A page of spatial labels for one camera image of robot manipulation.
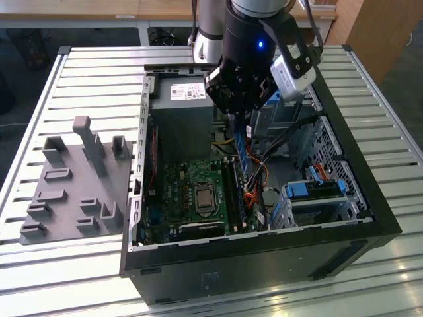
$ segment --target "black cable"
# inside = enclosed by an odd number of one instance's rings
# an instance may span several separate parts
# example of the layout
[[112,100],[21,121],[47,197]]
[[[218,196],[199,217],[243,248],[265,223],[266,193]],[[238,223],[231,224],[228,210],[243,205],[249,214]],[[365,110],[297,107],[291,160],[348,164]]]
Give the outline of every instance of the black cable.
[[150,32],[148,35],[150,38],[151,44],[153,46],[172,46],[176,37],[172,33],[173,28],[170,31],[163,30],[162,28],[155,28],[154,31]]
[[226,132],[227,132],[227,129],[224,129],[224,130],[223,130],[223,137],[224,137],[224,138],[225,138],[225,140],[227,141],[227,140],[229,140],[229,138],[227,137]]
[[272,215],[272,212],[273,212],[273,211],[269,212],[269,209],[270,209],[270,208],[273,208],[273,207],[275,207],[275,204],[272,204],[272,205],[266,206],[266,213],[267,213],[267,215],[268,215],[268,216],[271,216],[271,215]]
[[276,192],[278,195],[280,195],[280,190],[278,188],[276,188],[276,187],[269,187],[268,189],[269,190],[272,190],[272,191]]
[[317,43],[319,44],[319,48],[320,48],[320,54],[322,54],[323,53],[323,39],[322,39],[322,35],[319,32],[319,29],[316,26],[315,19],[313,18],[310,2],[309,0],[303,0],[303,3],[305,6],[305,10],[307,11],[307,16],[309,18],[311,28],[313,29],[313,32],[315,33],[315,36],[317,38]]
[[196,40],[197,1],[198,0],[191,0],[191,8],[192,8],[191,43],[194,43],[194,41]]
[[262,179],[263,179],[263,174],[260,173],[260,176],[258,177],[258,200],[260,203],[260,209],[258,210],[259,213],[262,213],[264,216],[264,231],[266,231],[267,229],[267,212],[266,212],[266,205],[264,204],[264,199],[263,199],[263,185],[262,185]]
[[262,167],[264,163],[270,158],[271,155],[273,155],[283,144],[289,141],[291,136],[303,125],[307,125],[310,123],[314,123],[319,119],[319,116],[321,116],[322,113],[317,112],[316,114],[312,116],[305,117],[303,119],[300,119],[296,121],[295,123],[291,124],[291,126],[285,130],[281,135],[277,136],[271,144],[268,146],[268,148],[265,150],[265,152],[262,154],[260,158],[260,162],[258,163],[257,169],[252,173],[250,179],[247,182],[247,191],[250,192],[254,188],[254,184],[257,180],[257,177],[260,174],[260,171],[262,170]]
[[221,146],[219,146],[217,144],[213,144],[213,146],[216,147],[217,149],[219,149],[222,152],[222,154],[227,155],[228,157],[238,154],[238,152],[230,153],[230,152],[224,150]]

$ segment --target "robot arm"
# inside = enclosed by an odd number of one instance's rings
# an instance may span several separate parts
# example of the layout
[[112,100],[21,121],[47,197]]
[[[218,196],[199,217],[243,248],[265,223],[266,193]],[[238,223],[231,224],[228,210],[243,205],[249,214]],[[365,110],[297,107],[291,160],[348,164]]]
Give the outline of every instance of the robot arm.
[[[219,67],[206,77],[206,91],[223,113],[243,117],[260,109],[277,89],[289,100],[315,80],[309,50],[285,4],[285,0],[226,0],[223,24],[217,1],[200,0],[194,59],[213,62],[221,55]],[[290,48],[288,37],[295,39]],[[273,62],[276,44],[281,56]]]

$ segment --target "metal grating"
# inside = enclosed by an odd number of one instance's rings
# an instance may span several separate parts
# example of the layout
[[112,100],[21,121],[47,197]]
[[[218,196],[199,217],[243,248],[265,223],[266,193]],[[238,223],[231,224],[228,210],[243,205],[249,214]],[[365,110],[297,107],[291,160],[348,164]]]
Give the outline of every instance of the metal grating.
[[[163,63],[191,61],[187,48],[133,47],[77,48],[72,52],[81,52],[81,55],[69,56],[75,57],[71,58],[72,63],[66,62],[66,55],[59,56],[55,62],[0,192],[2,316],[64,313],[79,317],[421,314],[423,178],[420,164],[423,156],[413,146],[389,105],[380,98],[376,86],[371,85],[356,58],[340,46],[327,46],[319,67],[325,78],[359,79],[358,86],[354,81],[347,87],[329,88],[340,109],[345,109],[346,121],[404,231],[388,245],[368,252],[340,275],[322,281],[148,307],[131,282],[118,277],[120,235],[35,246],[17,244],[29,198],[35,191],[34,180],[41,173],[37,164],[44,161],[39,148],[45,133],[60,134],[66,143],[75,144],[78,140],[68,133],[67,121],[72,112],[83,109],[95,114],[93,129],[99,131],[102,140],[111,139],[114,130],[119,129],[126,139],[136,142],[141,95],[133,87],[120,88],[141,86],[142,63],[147,57],[139,57],[141,53],[134,51],[149,51]],[[88,60],[86,52],[96,54]],[[115,63],[117,59],[124,59],[119,61],[120,66]],[[107,82],[100,83],[98,79],[91,82],[93,77],[102,77]],[[60,88],[101,84],[104,89],[97,89],[96,95],[90,92],[95,90],[88,89],[84,90],[84,96],[75,95],[73,90],[73,96],[53,97],[62,79],[66,81],[62,81]],[[114,86],[114,94],[108,93],[110,85]],[[347,111],[357,108],[360,114],[366,107],[378,107],[381,112],[367,117],[350,116],[351,112]]]
[[322,163],[330,178],[345,181],[348,196],[353,197],[352,201],[357,204],[358,209],[367,209],[348,164],[342,160],[336,160],[342,151],[326,118],[319,119],[315,125],[302,127],[290,144],[293,147],[299,147],[294,152],[297,153],[297,171],[300,174],[304,162]]

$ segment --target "wire bundle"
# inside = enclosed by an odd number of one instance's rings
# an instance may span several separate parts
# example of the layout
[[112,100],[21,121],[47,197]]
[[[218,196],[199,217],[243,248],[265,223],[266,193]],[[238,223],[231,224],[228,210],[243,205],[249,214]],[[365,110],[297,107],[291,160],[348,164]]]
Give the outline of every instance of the wire bundle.
[[198,0],[191,0],[191,10],[192,10],[192,29],[191,29],[191,35],[188,39],[188,45],[191,46],[192,49],[194,49],[194,42],[196,40],[197,35],[197,6],[198,6]]
[[220,152],[220,154],[222,154],[222,155],[225,155],[227,157],[238,157],[238,154],[227,152],[225,149],[223,149],[221,147],[221,145],[230,145],[230,146],[232,146],[232,142],[233,142],[233,138],[232,139],[228,139],[228,140],[224,140],[224,141],[213,141],[213,142],[211,142],[212,143],[211,145],[215,149],[217,149]]
[[152,46],[172,46],[175,43],[175,36],[173,35],[173,29],[169,31],[163,30],[162,28],[156,28],[154,31],[148,34]]
[[315,19],[313,18],[313,14],[311,12],[310,2],[309,2],[309,0],[303,0],[303,4],[304,4],[304,7],[305,7],[305,10],[307,11],[307,17],[309,18],[311,28],[313,29],[313,32],[315,33],[317,43],[319,45],[320,54],[322,54],[323,53],[322,34],[320,34],[319,29],[316,26]]
[[[257,157],[251,154],[251,149],[249,145],[247,145],[246,150],[247,150],[247,155],[249,158],[251,158],[255,163],[260,162],[260,160]],[[254,185],[254,190],[252,191],[252,193],[246,191],[244,194],[244,201],[248,209],[251,209],[251,207],[253,207],[255,203],[258,203],[258,193],[259,193],[258,187],[264,187],[267,185],[267,181],[269,179],[269,170],[266,165],[263,165],[263,167],[264,167],[264,171],[266,172],[266,179],[264,183],[260,184],[259,186],[259,182],[256,181],[256,184]]]
[[303,125],[307,125],[310,123],[315,123],[321,114],[315,114],[312,116],[308,116],[306,118],[300,119],[294,124],[292,124],[287,130],[285,130],[282,134],[277,136],[266,149],[266,151],[262,154],[260,160],[257,162],[258,167],[252,173],[251,177],[247,182],[247,191],[251,192],[254,188],[254,184],[260,175],[260,171],[263,168],[264,164],[268,161],[268,159],[285,143],[289,141],[291,136],[297,131],[298,128],[302,127]]
[[329,179],[329,177],[327,176],[327,174],[326,174],[326,172],[325,172],[325,170],[322,166],[322,163],[313,164],[313,167],[316,168],[319,171],[319,174],[320,174],[320,176],[323,180]]

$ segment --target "aluminum slotted table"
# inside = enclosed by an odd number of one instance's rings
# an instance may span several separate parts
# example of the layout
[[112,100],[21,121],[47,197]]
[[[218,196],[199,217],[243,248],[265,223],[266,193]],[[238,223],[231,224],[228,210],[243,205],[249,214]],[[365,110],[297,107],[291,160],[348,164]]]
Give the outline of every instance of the aluminum slotted table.
[[118,277],[122,235],[21,246],[19,230],[45,160],[40,149],[46,136],[80,143],[71,133],[72,121],[88,115],[103,142],[119,131],[136,151],[144,63],[192,62],[185,47],[72,48],[62,53],[0,192],[2,316],[357,317],[422,312],[423,156],[355,54],[340,46],[327,46],[319,67],[404,232],[385,247],[368,252],[333,278],[148,307],[131,281]]

